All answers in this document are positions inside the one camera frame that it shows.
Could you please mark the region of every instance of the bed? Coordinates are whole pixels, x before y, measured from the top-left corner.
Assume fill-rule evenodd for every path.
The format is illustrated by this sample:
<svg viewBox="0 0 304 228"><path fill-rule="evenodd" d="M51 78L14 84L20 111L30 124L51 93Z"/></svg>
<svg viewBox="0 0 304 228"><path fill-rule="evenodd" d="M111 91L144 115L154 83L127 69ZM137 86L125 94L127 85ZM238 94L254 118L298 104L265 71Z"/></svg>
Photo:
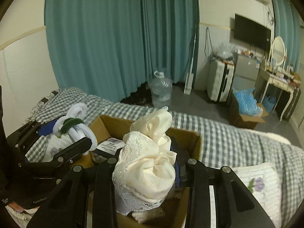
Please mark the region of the bed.
<svg viewBox="0 0 304 228"><path fill-rule="evenodd" d="M78 88L62 89L44 98L28 118L39 122L50 121L67 112L72 104L83 102L88 106L85 124L89 125L99 115L136 120L154 111L153 108L113 103ZM304 151L296 146L273 140L213 120L171 111L172 127L191 130L202 137L200 161L206 166L220 168L252 166L270 162L275 166L282 188L282 227L295 214L304 198ZM27 153L30 162L40 161L50 140L41 137Z"/></svg>

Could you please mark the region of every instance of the curtain fold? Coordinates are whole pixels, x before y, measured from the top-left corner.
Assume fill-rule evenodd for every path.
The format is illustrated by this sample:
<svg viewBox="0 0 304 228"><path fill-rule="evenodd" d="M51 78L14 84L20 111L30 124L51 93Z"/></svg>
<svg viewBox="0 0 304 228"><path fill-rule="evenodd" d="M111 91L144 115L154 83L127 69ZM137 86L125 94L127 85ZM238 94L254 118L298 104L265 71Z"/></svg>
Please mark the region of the curtain fold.
<svg viewBox="0 0 304 228"><path fill-rule="evenodd" d="M61 88L119 102L147 81L140 0L46 0L45 25Z"/></svg>
<svg viewBox="0 0 304 228"><path fill-rule="evenodd" d="M141 9L146 77L162 70L174 83L185 81L199 23L198 0L141 0Z"/></svg>
<svg viewBox="0 0 304 228"><path fill-rule="evenodd" d="M289 0L272 0L275 11L275 36L282 37L287 49L285 66L298 71L300 61L301 28L299 14Z"/></svg>
<svg viewBox="0 0 304 228"><path fill-rule="evenodd" d="M59 87L119 102L155 70L184 81L198 14L198 0L46 0L47 42Z"/></svg>

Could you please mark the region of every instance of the metal bolt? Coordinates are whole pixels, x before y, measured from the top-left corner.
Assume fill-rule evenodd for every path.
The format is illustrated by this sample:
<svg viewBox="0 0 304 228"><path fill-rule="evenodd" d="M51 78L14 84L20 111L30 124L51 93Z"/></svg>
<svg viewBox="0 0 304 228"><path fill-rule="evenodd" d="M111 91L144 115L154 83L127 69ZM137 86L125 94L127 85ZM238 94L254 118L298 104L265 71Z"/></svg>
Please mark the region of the metal bolt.
<svg viewBox="0 0 304 228"><path fill-rule="evenodd" d="M229 173L229 172L231 172L231 168L228 167L228 166L224 166L224 167L223 167L223 172Z"/></svg>
<svg viewBox="0 0 304 228"><path fill-rule="evenodd" d="M81 166L80 165L76 165L73 167L73 171L75 172L80 172L81 171Z"/></svg>
<svg viewBox="0 0 304 228"><path fill-rule="evenodd" d="M117 161L116 158L109 158L109 159L108 159L108 163L109 163L109 164L115 164L116 161Z"/></svg>
<svg viewBox="0 0 304 228"><path fill-rule="evenodd" d="M188 159L188 163L189 164L196 164L197 161L196 161L196 159Z"/></svg>

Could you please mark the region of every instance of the tv screen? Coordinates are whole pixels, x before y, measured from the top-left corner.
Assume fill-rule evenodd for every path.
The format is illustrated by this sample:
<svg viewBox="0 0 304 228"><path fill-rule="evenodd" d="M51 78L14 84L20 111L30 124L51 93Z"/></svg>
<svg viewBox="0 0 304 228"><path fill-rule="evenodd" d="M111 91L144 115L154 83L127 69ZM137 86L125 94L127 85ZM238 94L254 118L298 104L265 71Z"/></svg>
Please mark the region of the tv screen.
<svg viewBox="0 0 304 228"><path fill-rule="evenodd" d="M234 38L269 51L271 30L255 21L235 14Z"/></svg>

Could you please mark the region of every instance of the gray refrigerator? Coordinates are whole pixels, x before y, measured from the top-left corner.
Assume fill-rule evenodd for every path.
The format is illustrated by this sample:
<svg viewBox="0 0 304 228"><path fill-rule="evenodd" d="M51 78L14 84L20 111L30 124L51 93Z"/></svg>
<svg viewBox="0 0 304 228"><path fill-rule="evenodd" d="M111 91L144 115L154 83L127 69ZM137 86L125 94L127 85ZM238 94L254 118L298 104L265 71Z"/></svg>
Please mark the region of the gray refrigerator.
<svg viewBox="0 0 304 228"><path fill-rule="evenodd" d="M244 55L237 55L237 63L234 68L234 78L231 87L236 90L254 88L259 68L260 64L257 63L257 60Z"/></svg>

